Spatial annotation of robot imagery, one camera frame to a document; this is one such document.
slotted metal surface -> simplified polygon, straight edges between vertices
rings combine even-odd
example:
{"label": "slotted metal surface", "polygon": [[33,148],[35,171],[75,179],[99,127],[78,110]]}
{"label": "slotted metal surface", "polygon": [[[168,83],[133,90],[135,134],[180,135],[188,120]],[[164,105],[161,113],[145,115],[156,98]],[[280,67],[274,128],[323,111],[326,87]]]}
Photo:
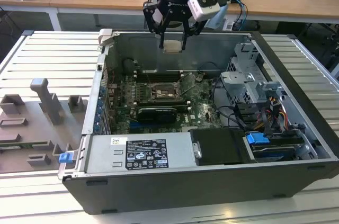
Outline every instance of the slotted metal surface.
{"label": "slotted metal surface", "polygon": [[[78,36],[93,35],[92,33],[84,32],[35,32],[34,38],[40,39],[42,34],[46,34],[50,39],[53,39],[51,35],[59,36],[59,38],[61,35],[63,38],[71,35],[73,39],[80,39]],[[292,43],[292,41],[286,35],[264,35],[264,37],[272,45],[278,44],[280,47],[291,47],[287,42]],[[16,54],[20,57],[44,57],[43,51],[19,50]],[[49,51],[48,54],[53,57],[77,57],[79,60],[82,57],[96,57],[95,51]],[[312,65],[309,56],[299,49],[298,51],[279,51],[277,55],[284,59],[287,58],[288,60],[285,62],[288,64],[309,63],[308,66]],[[267,70],[274,79],[274,74],[269,69]],[[321,113],[324,116],[333,117],[331,120],[327,120],[330,126],[333,129],[339,128],[339,118],[334,118],[335,111],[338,109],[339,93],[324,74],[315,66],[298,69],[298,66],[295,65],[289,71],[301,87],[310,90],[307,95]],[[50,78],[50,87],[53,89],[58,87],[58,84],[66,83],[70,87],[75,87],[74,83],[77,81],[79,81],[80,85],[86,86],[93,78],[93,74],[94,72],[91,70],[26,71],[24,73],[22,71],[5,71],[1,73],[0,87],[2,89],[15,88],[10,87],[10,84],[6,83],[5,79],[13,80],[13,85],[25,86],[29,83],[30,78],[37,75],[41,77],[46,75],[46,77]],[[316,91],[319,85],[325,85],[325,89],[321,92]],[[197,193],[203,193],[203,187]],[[1,223],[15,224],[33,222],[89,224],[339,223],[339,176],[331,180],[317,181],[288,199],[90,216],[82,210],[80,204],[67,192],[61,181],[57,179],[55,172],[45,172],[44,175],[38,176],[30,173],[25,178],[17,178],[15,174],[7,174],[0,175],[0,205]]]}
{"label": "slotted metal surface", "polygon": [[[339,87],[337,82],[333,82],[332,78],[327,77],[326,69],[317,63],[316,58],[307,52],[300,42],[292,41],[287,37],[264,36],[264,39],[273,50],[278,50],[275,53],[286,69],[308,95],[331,128],[339,134]],[[290,48],[288,43],[294,45],[294,48]],[[264,64],[264,68],[272,80],[276,80],[273,71],[267,64]]]}
{"label": "slotted metal surface", "polygon": [[0,98],[19,94],[24,101],[38,101],[29,86],[33,78],[45,77],[50,93],[59,100],[72,94],[88,99],[97,63],[97,32],[43,32],[23,37],[0,74]]}

table leg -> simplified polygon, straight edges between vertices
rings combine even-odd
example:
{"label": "table leg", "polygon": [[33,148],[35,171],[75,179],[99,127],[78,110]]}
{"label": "table leg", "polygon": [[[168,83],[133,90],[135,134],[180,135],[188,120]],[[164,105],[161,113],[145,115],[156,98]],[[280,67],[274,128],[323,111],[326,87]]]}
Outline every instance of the table leg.
{"label": "table leg", "polygon": [[58,10],[56,8],[51,8],[48,10],[49,19],[51,20],[54,31],[62,31],[61,25],[58,18]]}
{"label": "table leg", "polygon": [[99,15],[98,14],[93,14],[94,16],[94,22],[96,27],[100,27],[100,21],[99,21]]}

white label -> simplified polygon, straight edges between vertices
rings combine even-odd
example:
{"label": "white label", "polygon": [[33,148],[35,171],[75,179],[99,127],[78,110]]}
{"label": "white label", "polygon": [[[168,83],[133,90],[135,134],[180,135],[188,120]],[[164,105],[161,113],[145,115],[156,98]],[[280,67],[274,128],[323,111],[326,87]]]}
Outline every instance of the white label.
{"label": "white label", "polygon": [[111,138],[111,145],[125,145],[128,138]]}
{"label": "white label", "polygon": [[157,164],[164,164],[164,163],[167,163],[167,159],[159,159],[159,160],[155,160],[154,163],[157,163]]}

gray plastic part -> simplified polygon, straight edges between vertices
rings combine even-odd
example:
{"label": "gray plastic part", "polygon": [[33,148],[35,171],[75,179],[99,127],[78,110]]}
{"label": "gray plastic part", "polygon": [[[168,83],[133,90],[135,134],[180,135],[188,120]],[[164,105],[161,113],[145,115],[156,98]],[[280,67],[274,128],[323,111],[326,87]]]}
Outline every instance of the gray plastic part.
{"label": "gray plastic part", "polygon": [[70,144],[67,144],[66,151],[73,151],[73,148]]}
{"label": "gray plastic part", "polygon": [[[59,102],[58,96],[55,93],[51,93],[50,95],[52,97],[53,104],[56,106],[58,111],[60,111],[62,107],[61,107],[61,104]],[[43,113],[46,113],[47,110],[44,108],[43,104],[40,102],[39,105],[40,105],[41,110],[43,111]]]}
{"label": "gray plastic part", "polygon": [[59,156],[60,154],[62,154],[63,151],[62,149],[60,148],[60,146],[58,144],[55,144],[54,146],[54,149],[53,149],[53,152],[52,152],[52,156],[56,159],[56,160],[59,160]]}
{"label": "gray plastic part", "polygon": [[32,36],[34,33],[34,30],[24,30],[22,33],[21,33],[21,36]]}
{"label": "gray plastic part", "polygon": [[85,106],[81,95],[71,95],[68,98],[68,106],[71,113],[85,111]]}
{"label": "gray plastic part", "polygon": [[28,164],[32,167],[45,166],[51,163],[51,159],[47,154],[30,154],[27,159]]}
{"label": "gray plastic part", "polygon": [[19,142],[20,139],[21,136],[19,134],[0,135],[0,144]]}
{"label": "gray plastic part", "polygon": [[2,98],[0,107],[5,112],[5,114],[19,114],[16,106],[24,104],[25,103],[18,94],[9,94]]}
{"label": "gray plastic part", "polygon": [[60,146],[58,144],[55,144],[54,146],[54,149],[53,149],[53,152],[52,152],[52,156],[57,160],[59,161],[59,157],[60,157],[60,154],[62,153],[65,153],[67,151],[72,151],[72,146],[70,144],[67,144],[66,145],[66,150],[63,151]]}
{"label": "gray plastic part", "polygon": [[52,150],[54,148],[54,144],[52,141],[47,141],[45,144],[36,144],[32,145],[35,150]]}
{"label": "gray plastic part", "polygon": [[43,108],[46,109],[47,115],[53,125],[58,125],[61,122],[58,106],[56,106],[53,102],[53,99],[48,92],[47,85],[47,78],[34,78],[32,80],[30,88],[32,89],[32,91],[35,91],[38,94]]}
{"label": "gray plastic part", "polygon": [[0,127],[17,127],[17,126],[26,126],[28,124],[26,118],[12,118],[12,119],[1,119]]}

colored wire bundle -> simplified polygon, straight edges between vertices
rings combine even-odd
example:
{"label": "colored wire bundle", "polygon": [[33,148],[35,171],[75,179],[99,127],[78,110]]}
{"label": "colored wire bundle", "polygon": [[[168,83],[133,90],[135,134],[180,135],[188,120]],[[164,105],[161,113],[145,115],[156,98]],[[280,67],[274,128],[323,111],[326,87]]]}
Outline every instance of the colored wire bundle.
{"label": "colored wire bundle", "polygon": [[248,15],[248,8],[246,6],[246,4],[244,4],[241,0],[235,0],[239,6],[240,6],[240,15],[239,17],[237,18],[235,24],[239,21],[240,17],[241,17],[241,14],[243,13],[243,21],[242,21],[242,24],[240,25],[240,28],[239,28],[239,31],[242,29],[242,27],[244,26],[244,23],[247,19],[247,15]]}
{"label": "colored wire bundle", "polygon": [[284,118],[284,127],[285,127],[285,129],[288,130],[288,116],[287,116],[287,114],[282,109],[279,110],[279,114],[281,114],[282,117]]}

